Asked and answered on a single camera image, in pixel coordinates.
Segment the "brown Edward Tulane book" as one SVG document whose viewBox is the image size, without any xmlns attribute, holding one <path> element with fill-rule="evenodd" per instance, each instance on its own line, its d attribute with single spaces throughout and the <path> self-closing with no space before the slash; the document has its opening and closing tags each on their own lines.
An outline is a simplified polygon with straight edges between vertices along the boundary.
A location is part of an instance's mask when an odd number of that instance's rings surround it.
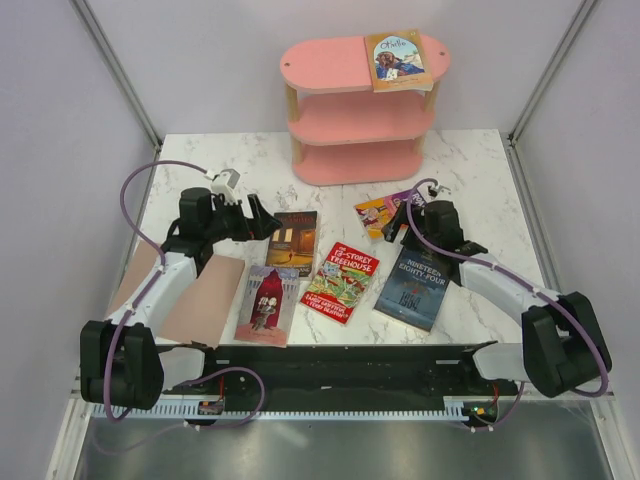
<svg viewBox="0 0 640 480">
<path fill-rule="evenodd" d="M 265 265 L 296 269 L 300 278 L 313 270 L 318 213 L 316 211 L 277 212 L 282 223 L 269 239 Z"/>
</svg>

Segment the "blue Nineteen Eighty-Four book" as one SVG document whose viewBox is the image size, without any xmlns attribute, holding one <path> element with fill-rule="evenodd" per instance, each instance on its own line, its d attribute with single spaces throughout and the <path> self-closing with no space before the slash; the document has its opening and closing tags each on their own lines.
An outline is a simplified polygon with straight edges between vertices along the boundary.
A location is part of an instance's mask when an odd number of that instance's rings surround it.
<svg viewBox="0 0 640 480">
<path fill-rule="evenodd" d="M 409 326 L 429 332 L 440 311 L 449 279 L 429 252 L 403 247 L 374 310 Z"/>
</svg>

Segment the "red 13-Storey Treehouse book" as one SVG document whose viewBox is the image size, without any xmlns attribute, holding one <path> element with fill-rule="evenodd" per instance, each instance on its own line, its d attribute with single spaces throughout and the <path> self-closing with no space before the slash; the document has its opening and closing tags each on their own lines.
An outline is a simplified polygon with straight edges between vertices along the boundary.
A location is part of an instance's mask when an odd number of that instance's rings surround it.
<svg viewBox="0 0 640 480">
<path fill-rule="evenodd" d="M 341 325 L 346 325 L 360 303 L 380 261 L 365 252 L 336 242 L 300 303 Z"/>
</svg>

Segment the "pink Hamlet book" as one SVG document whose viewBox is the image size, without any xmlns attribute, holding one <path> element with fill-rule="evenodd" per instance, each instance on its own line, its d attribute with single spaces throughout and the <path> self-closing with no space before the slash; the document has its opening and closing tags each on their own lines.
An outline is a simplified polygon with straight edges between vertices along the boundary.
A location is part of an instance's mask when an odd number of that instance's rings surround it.
<svg viewBox="0 0 640 480">
<path fill-rule="evenodd" d="M 300 287 L 296 269 L 252 265 L 235 329 L 236 341 L 284 348 Z"/>
</svg>

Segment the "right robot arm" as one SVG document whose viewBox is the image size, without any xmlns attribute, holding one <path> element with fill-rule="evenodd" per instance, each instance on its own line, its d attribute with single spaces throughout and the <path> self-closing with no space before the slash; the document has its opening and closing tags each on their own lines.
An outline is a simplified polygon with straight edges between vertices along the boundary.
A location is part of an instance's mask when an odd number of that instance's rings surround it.
<svg viewBox="0 0 640 480">
<path fill-rule="evenodd" d="M 518 343 L 488 342 L 467 350 L 458 381 L 467 392 L 483 392 L 494 380 L 532 384 L 554 398 L 598 380 L 594 396 L 609 385 L 612 360 L 590 300 L 579 292 L 562 294 L 526 280 L 501 264 L 480 244 L 466 239 L 450 201 L 422 206 L 405 201 L 383 227 L 386 241 L 396 240 L 418 253 L 429 253 L 438 270 L 456 285 L 488 300 L 521 328 Z"/>
</svg>

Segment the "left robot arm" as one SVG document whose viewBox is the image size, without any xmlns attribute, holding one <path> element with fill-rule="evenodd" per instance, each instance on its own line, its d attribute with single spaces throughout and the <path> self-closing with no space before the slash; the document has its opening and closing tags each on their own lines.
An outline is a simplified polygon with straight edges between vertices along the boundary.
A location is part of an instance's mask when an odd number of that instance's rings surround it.
<svg viewBox="0 0 640 480">
<path fill-rule="evenodd" d="M 282 223 L 258 197 L 241 201 L 193 187 L 182 191 L 179 216 L 161 244 L 161 253 L 142 285 L 110 318 L 87 322 L 80 333 L 82 398 L 107 408 L 149 410 L 162 392 L 187 383 L 208 393 L 219 382 L 219 369 L 192 342 L 157 346 L 155 338 L 179 297 L 192 285 L 222 240 L 261 241 Z"/>
</svg>

